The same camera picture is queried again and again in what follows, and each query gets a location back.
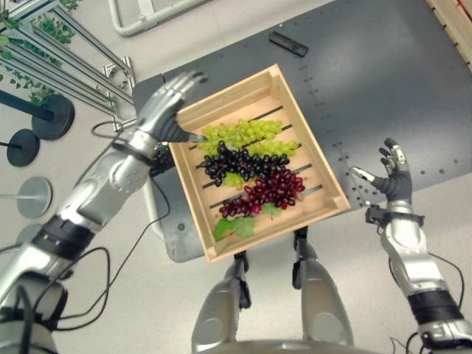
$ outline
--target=robotic hand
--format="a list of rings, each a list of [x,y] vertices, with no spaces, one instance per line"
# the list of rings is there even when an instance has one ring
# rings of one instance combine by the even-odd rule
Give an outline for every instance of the robotic hand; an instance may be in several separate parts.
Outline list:
[[[382,228],[381,243],[392,266],[392,274],[408,299],[426,348],[434,352],[472,347],[472,324],[464,319],[452,299],[436,263],[426,248],[421,230],[423,217],[412,208],[412,177],[401,147],[388,138],[381,148],[381,162],[388,178],[374,176],[359,167],[353,175],[368,182],[387,198],[387,208],[371,206],[366,221]]]
[[[17,353],[20,348],[21,353],[28,350],[55,353],[51,331],[57,328],[67,299],[66,290],[56,280],[80,257],[128,197],[144,185],[160,142],[204,141],[202,136],[184,131],[176,122],[176,114],[186,96],[205,80],[201,73],[190,72],[159,88],[138,113],[136,127],[127,142],[113,145],[115,151],[98,161],[94,173],[74,188],[34,240],[22,245],[3,267],[0,351]],[[45,289],[48,290],[39,302]],[[29,301],[21,304],[17,294],[23,294]],[[35,313],[27,316],[28,308],[31,312],[32,307],[28,302],[35,303]],[[27,318],[34,323],[25,330]]]

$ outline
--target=green plant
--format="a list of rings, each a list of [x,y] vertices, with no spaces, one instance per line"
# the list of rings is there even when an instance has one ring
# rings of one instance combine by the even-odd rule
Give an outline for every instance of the green plant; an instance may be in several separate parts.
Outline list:
[[[77,9],[78,6],[77,0],[60,0],[60,2],[69,11]],[[5,27],[10,30],[18,29],[20,26],[19,20],[11,19],[7,16],[4,16],[1,20]],[[39,15],[35,20],[33,20],[32,25],[52,36],[56,41],[63,45],[70,44],[71,39],[75,35],[68,26],[66,26],[62,21],[57,20],[53,15]],[[52,65],[58,68],[62,65],[58,59],[43,52],[29,41],[17,38],[8,38],[6,35],[0,34],[0,56],[6,60],[13,59],[12,53],[5,49],[5,47],[10,43],[22,46],[28,52],[49,61]],[[34,89],[34,91],[29,94],[29,100],[31,103],[35,105],[43,105],[47,102],[49,97],[55,93],[52,88],[42,83],[35,82],[30,76],[22,74],[14,68],[9,67],[8,65],[1,66],[3,66],[8,76],[10,76],[10,84],[14,85],[16,89]],[[0,81],[3,79],[4,75],[0,74]]]
[[[77,0],[59,0],[60,4],[64,6],[67,10],[72,11],[76,10],[79,4]]]
[[[37,17],[35,25],[61,44],[71,43],[72,37],[75,36],[75,32],[62,21],[57,20],[54,16],[48,17],[46,13]]]

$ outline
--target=grape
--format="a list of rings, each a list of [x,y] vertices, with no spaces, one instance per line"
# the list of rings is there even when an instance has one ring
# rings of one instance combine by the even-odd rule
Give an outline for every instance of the grape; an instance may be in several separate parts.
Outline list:
[[[262,139],[273,139],[282,131],[282,121],[245,121],[240,119],[236,125],[207,125],[201,132],[208,139],[197,144],[206,155],[213,156],[218,153],[218,142],[224,141],[234,148],[241,149],[244,145],[251,144]]]
[[[285,165],[290,163],[287,155],[250,155],[247,149],[241,151],[230,150],[223,141],[218,142],[218,154],[204,156],[200,167],[205,169],[211,179],[215,180],[216,187],[222,184],[235,186],[240,189],[243,182],[248,182],[255,176],[266,178],[272,172],[285,171]]]
[[[222,216],[235,216],[236,214],[258,214],[261,205],[264,203],[274,203],[276,207],[287,209],[295,205],[298,194],[305,190],[303,179],[296,176],[290,170],[271,173],[267,180],[257,178],[254,186],[245,186],[244,195],[232,200],[223,201],[220,208]]]
[[[283,154],[287,156],[293,156],[295,154],[295,149],[299,147],[299,144],[294,140],[290,142],[283,143],[283,142],[256,142],[255,144],[251,144],[247,147],[247,150],[250,155],[277,155],[281,156]]]

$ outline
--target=gray table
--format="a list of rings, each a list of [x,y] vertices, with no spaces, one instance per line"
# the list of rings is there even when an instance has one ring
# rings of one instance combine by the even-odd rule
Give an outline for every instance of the gray table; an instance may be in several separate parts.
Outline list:
[[[273,30],[308,46],[308,54],[299,58],[270,43]],[[179,72],[210,77],[193,103],[274,63],[353,209],[383,200],[350,176],[348,166],[384,173],[376,151],[387,136],[406,151],[415,190],[472,171],[471,73],[424,0],[326,4],[139,83],[136,109]],[[201,256],[176,169],[156,181],[172,196],[172,212],[161,223],[169,256],[176,262]],[[165,212],[158,191],[155,196]]]

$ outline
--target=robotic arm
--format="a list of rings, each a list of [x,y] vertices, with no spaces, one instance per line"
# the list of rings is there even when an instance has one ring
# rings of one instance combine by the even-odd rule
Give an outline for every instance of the robotic arm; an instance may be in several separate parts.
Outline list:
[[[387,197],[387,208],[371,206],[366,220],[382,228],[381,243],[389,255],[393,277],[409,301],[424,346],[434,352],[472,347],[472,325],[464,319],[428,253],[421,230],[423,217],[413,212],[412,178],[406,157],[393,139],[387,139],[385,145],[389,151],[381,148],[380,152],[388,178],[359,167],[350,169]]]
[[[1,270],[0,350],[12,348],[17,353],[20,347],[26,311],[18,307],[17,288],[21,285],[35,302],[49,280],[59,277],[83,253],[128,197],[143,186],[159,142],[204,140],[183,131],[176,114],[186,96],[205,80],[197,72],[180,74],[157,90],[138,113],[128,141],[114,144],[115,151],[97,163],[94,173],[74,188],[34,240],[25,243]],[[66,298],[67,292],[57,283],[36,308],[30,338],[52,353],[49,331],[56,328]]]

